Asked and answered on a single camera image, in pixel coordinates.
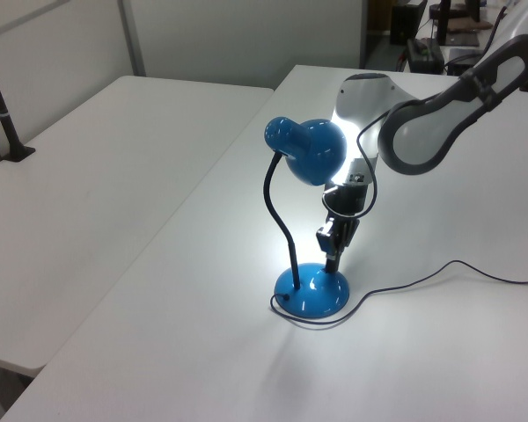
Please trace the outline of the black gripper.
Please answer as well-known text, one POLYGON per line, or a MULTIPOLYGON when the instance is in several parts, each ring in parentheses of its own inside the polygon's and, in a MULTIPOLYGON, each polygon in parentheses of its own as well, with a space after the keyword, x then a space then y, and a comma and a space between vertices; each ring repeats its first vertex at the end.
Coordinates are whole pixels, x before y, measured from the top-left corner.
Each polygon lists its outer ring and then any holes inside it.
POLYGON ((326 254, 327 273, 336 273, 339 269, 341 255, 351 244, 360 224, 360 220, 354 217, 367 214, 372 207, 372 201, 365 206, 368 188, 369 185, 341 186, 332 182, 325 184, 323 201, 327 210, 326 222, 317 230, 316 238, 320 249, 326 254), (338 235, 335 230, 337 215, 342 217, 338 235))

